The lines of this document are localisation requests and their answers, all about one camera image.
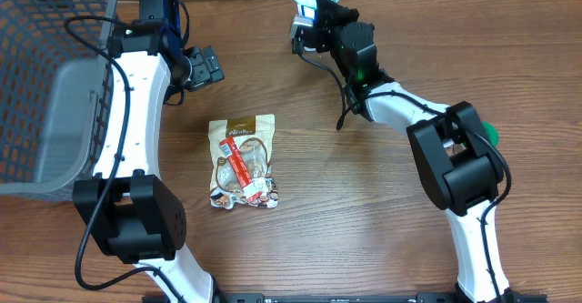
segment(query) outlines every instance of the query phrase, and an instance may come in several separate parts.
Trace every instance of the plastic bin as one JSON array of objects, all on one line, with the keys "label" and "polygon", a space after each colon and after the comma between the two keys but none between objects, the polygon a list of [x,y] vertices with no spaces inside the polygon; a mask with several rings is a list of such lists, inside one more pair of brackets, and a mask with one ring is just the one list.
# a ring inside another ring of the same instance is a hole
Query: plastic bin
[{"label": "plastic bin", "polygon": [[[112,97],[106,60],[76,42],[67,17],[115,17],[117,0],[0,0],[0,195],[70,200],[91,177]],[[105,48],[111,25],[72,29]]]}]

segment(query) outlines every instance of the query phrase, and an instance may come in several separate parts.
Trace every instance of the wooden table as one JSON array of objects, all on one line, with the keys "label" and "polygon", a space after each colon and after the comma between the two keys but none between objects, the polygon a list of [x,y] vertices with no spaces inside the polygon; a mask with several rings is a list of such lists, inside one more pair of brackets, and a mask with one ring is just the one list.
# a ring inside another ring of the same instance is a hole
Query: wooden table
[{"label": "wooden table", "polygon": [[[466,100],[501,136],[515,185],[497,213],[512,288],[582,301],[582,0],[342,0],[376,25],[378,60],[409,91]],[[190,43],[213,45],[226,80],[163,112],[160,167],[187,213],[187,244],[227,291],[449,291],[447,220],[418,181],[405,136],[349,116],[333,78],[290,53],[291,0],[188,4]],[[122,19],[137,4],[120,4]],[[330,64],[328,55],[314,56]],[[213,209],[210,120],[276,115],[275,210]],[[85,225],[71,203],[0,198],[0,299],[137,302],[145,275],[101,293],[73,275]],[[91,242],[84,275],[128,270]]]}]

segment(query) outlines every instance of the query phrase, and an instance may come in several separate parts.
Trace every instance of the gray plastic container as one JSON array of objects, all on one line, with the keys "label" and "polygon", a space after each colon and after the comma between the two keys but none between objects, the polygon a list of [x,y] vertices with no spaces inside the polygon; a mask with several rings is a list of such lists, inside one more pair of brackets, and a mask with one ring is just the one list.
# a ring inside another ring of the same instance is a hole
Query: gray plastic container
[{"label": "gray plastic container", "polygon": [[[106,60],[63,28],[67,17],[115,17],[117,0],[0,0],[0,195],[70,200],[105,140]],[[107,22],[71,28],[105,48]]]}]

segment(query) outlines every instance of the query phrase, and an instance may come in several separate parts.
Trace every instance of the green round lid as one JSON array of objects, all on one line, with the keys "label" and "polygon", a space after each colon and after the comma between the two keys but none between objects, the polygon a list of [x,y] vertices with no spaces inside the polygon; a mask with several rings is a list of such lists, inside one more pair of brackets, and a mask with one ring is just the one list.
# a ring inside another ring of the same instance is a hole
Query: green round lid
[{"label": "green round lid", "polygon": [[487,132],[487,136],[489,137],[489,141],[493,146],[497,146],[499,144],[499,134],[494,126],[490,123],[483,121],[483,128],[485,132]]}]

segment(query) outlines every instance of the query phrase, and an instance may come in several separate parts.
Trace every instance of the product package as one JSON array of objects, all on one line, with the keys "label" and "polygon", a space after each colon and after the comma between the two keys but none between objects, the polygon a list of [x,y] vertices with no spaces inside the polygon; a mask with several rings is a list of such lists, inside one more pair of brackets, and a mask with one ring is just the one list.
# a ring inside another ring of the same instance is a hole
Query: product package
[{"label": "product package", "polygon": [[275,116],[211,121],[208,129],[214,170],[210,204],[276,207],[279,196],[271,177]]}]

